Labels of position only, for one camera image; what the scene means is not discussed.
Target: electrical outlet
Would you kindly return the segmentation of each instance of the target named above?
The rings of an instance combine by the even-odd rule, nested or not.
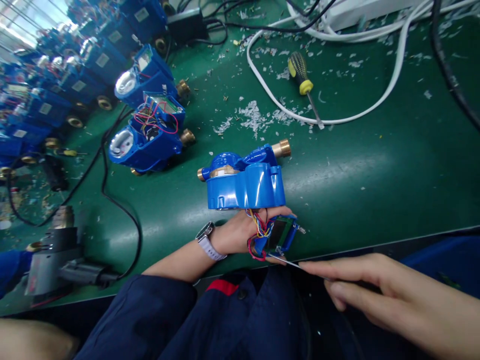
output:
[[[423,0],[339,0],[325,13],[325,24],[334,31],[356,26],[362,22],[385,16],[412,6]],[[330,0],[321,0],[319,11]]]

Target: navy blue sleeve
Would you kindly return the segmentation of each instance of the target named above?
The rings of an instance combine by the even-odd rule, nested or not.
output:
[[[197,300],[189,283],[134,275],[123,285],[75,360],[157,359]]]

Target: white cable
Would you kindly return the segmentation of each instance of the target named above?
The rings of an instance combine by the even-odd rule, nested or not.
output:
[[[408,35],[408,32],[409,32],[409,27],[410,27],[410,24],[412,22],[412,20],[415,18],[415,17],[419,17],[421,15],[423,15],[425,12],[429,11],[430,8],[432,7],[433,3],[431,3],[431,0],[425,0],[423,1],[420,5],[418,5],[415,10],[412,11],[412,13],[408,16],[408,18],[404,21],[403,23],[403,27],[401,29],[401,32],[400,32],[400,37],[398,39],[398,49],[397,49],[397,52],[396,52],[396,60],[395,60],[395,67],[393,69],[393,75],[391,77],[391,80],[390,80],[390,83],[388,84],[388,87],[386,88],[386,91],[385,93],[382,95],[382,97],[371,107],[369,107],[367,110],[355,115],[355,116],[351,116],[351,117],[347,117],[347,118],[343,118],[343,119],[338,119],[338,120],[322,120],[322,122],[325,124],[325,125],[335,125],[335,124],[343,124],[343,123],[347,123],[347,122],[350,122],[352,120],[355,120],[355,119],[358,119],[358,118],[361,118],[362,116],[370,113],[371,111],[373,111],[374,109],[376,109],[381,103],[383,103],[385,101],[385,99],[390,95],[390,93],[392,92],[393,88],[395,87],[395,84],[397,83],[397,80],[400,76],[400,72],[402,71],[402,65],[403,65],[403,61],[404,61],[404,55],[405,55],[405,47],[406,47],[406,44],[407,44],[407,35]],[[292,20],[294,21],[297,21],[297,17],[299,16],[299,14],[295,15],[295,16],[291,16],[291,17],[287,17],[285,19],[282,19],[280,21],[277,21],[271,25],[269,25],[270,27],[275,27],[275,26],[278,26],[278,25],[281,25],[281,24],[284,24],[284,23],[287,23],[287,22],[290,22]],[[260,72],[257,70],[257,68],[255,67],[252,59],[250,58],[250,49],[252,47],[252,45],[258,40],[258,38],[264,33],[265,31],[264,30],[260,30],[259,32],[257,32],[253,38],[250,40],[250,42],[248,43],[248,47],[246,48],[246,58],[247,58],[247,61],[248,61],[248,64],[250,65],[250,68],[251,70],[253,71],[253,73],[255,74],[256,78],[258,79],[258,81],[260,82],[260,84],[262,85],[262,87],[265,89],[266,93],[268,94],[268,96],[270,97],[270,99],[285,113],[287,114],[289,117],[291,118],[294,118],[294,119],[297,119],[299,121],[302,121],[302,122],[305,122],[305,123],[308,123],[308,124],[318,124],[317,123],[317,120],[316,119],[311,119],[311,118],[308,118],[308,117],[304,117],[304,116],[300,116],[300,115],[297,115],[295,114],[294,112],[288,110],[286,107],[284,107],[276,98],[275,96],[273,95],[273,93],[271,92],[271,90],[269,89],[269,87],[267,86],[267,84],[265,83],[262,75],[260,74]]]
[[[450,11],[471,5],[473,3],[478,2],[479,0],[463,0],[460,2],[457,2],[453,5],[450,6],[445,6],[440,10],[440,13],[448,13]],[[294,8],[287,3],[287,8],[288,12],[290,13],[290,16],[295,17],[295,23],[297,24],[298,27],[303,28],[307,24],[302,21],[302,19],[299,17],[299,13],[297,13]],[[432,15],[431,12],[424,13],[424,14],[419,14],[417,15],[412,21],[418,21],[421,19],[429,18]],[[325,30],[327,32],[321,32],[317,31],[313,28],[308,28],[305,30],[305,33],[308,35],[324,40],[324,41],[336,41],[336,42],[349,42],[349,43],[361,43],[361,42],[367,42],[370,40],[375,40],[378,39],[382,36],[388,35],[390,33],[393,33],[394,31],[400,29],[404,24],[406,20],[400,20],[397,21],[393,24],[389,24],[386,26],[382,26],[379,28],[363,31],[363,32],[356,32],[352,34],[337,34],[335,31],[332,30],[332,28],[329,25],[325,25]]]

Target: green workbench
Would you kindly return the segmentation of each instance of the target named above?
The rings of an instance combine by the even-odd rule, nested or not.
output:
[[[250,14],[266,13],[266,18],[245,21],[271,23],[287,16],[284,9],[281,0],[260,1]],[[237,14],[230,20],[241,21]],[[469,103],[480,113],[480,51],[474,46],[480,44],[478,26],[474,17],[453,22],[443,44]],[[136,177],[125,166],[111,165],[108,170],[108,193],[132,211],[143,229],[134,272],[142,272],[191,241],[207,221],[233,216],[235,211],[208,209],[207,185],[197,178],[197,169],[208,166],[212,155],[225,151],[246,155],[281,139],[288,139],[292,151],[291,157],[280,160],[287,205],[307,230],[296,236],[290,260],[480,225],[480,134],[447,91],[432,58],[428,31],[427,21],[410,31],[402,73],[384,104],[360,119],[322,131],[297,121],[273,119],[276,106],[249,69],[246,53],[233,44],[253,31],[231,28],[222,46],[197,44],[175,51],[169,65],[175,79],[188,78],[192,89],[185,127],[194,133],[196,144],[172,159],[163,172]],[[268,42],[261,38],[252,47],[252,59],[278,99],[289,109],[313,117],[307,98],[299,95],[291,79],[281,76],[288,59],[281,52],[298,51],[311,39],[306,34],[297,40],[283,35],[271,36]],[[317,40],[302,50],[323,119],[357,114],[382,96],[392,75],[398,34],[392,39],[392,44],[387,40],[355,45]],[[263,51],[266,48],[277,50]],[[349,64],[353,61],[359,67]],[[258,110],[245,114],[244,109],[254,107],[252,101]],[[67,146],[90,153],[83,162],[64,160],[72,186],[121,108],[119,104],[112,112],[98,110],[86,128],[71,130]],[[83,234],[85,255],[122,272],[133,260],[137,233],[127,216],[101,196],[102,176],[99,161],[70,204]],[[58,194],[49,199],[60,201]],[[39,202],[24,204],[23,211],[35,214],[35,209],[27,208],[36,207],[41,213]],[[38,241],[46,228],[27,227],[16,220],[8,231],[0,231],[0,251],[24,248]],[[248,254],[237,254],[206,275],[258,266],[263,264]],[[78,288],[56,304],[112,295],[122,283],[106,290]],[[0,314],[23,311],[29,301],[19,286],[0,301]]]

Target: screwdriver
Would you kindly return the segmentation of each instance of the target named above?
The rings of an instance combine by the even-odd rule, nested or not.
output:
[[[288,260],[285,260],[284,258],[281,258],[281,257],[278,257],[278,256],[275,256],[273,255],[272,253],[268,253],[269,257],[272,257],[274,259],[277,259],[277,260],[280,260],[281,262],[284,262],[288,265],[291,265],[293,267],[296,267],[298,269],[302,269],[300,266],[298,266],[296,263],[293,263],[291,261],[288,261]],[[334,282],[336,281],[336,279],[331,279],[329,277],[325,277],[325,276],[319,276],[319,278],[322,278],[322,279],[325,279],[329,282]],[[382,291],[380,290],[380,288],[378,286],[375,286],[369,282],[366,282],[366,281],[363,281],[363,280],[359,280],[359,281],[345,281],[345,280],[340,280],[340,281],[343,281],[344,283],[349,283],[349,284],[355,284],[355,285],[358,285],[364,289],[367,289],[367,290],[370,290],[371,292],[374,292],[374,293],[377,293],[377,294],[382,294]]]
[[[56,149],[53,151],[55,155],[61,155],[61,156],[71,156],[75,157],[78,155],[88,155],[86,152],[77,152],[76,150],[69,150],[69,149]]]
[[[308,100],[310,100],[311,108],[315,113],[316,121],[318,127],[323,129],[324,123],[320,120],[319,112],[315,107],[314,101],[312,99],[312,95],[310,95],[310,91],[312,91],[314,84],[309,80],[307,77],[307,63],[305,62],[304,57],[298,51],[295,51],[289,58],[288,58],[288,70],[290,71],[290,75],[292,78],[296,80],[298,85],[300,86],[300,95],[307,95]]]

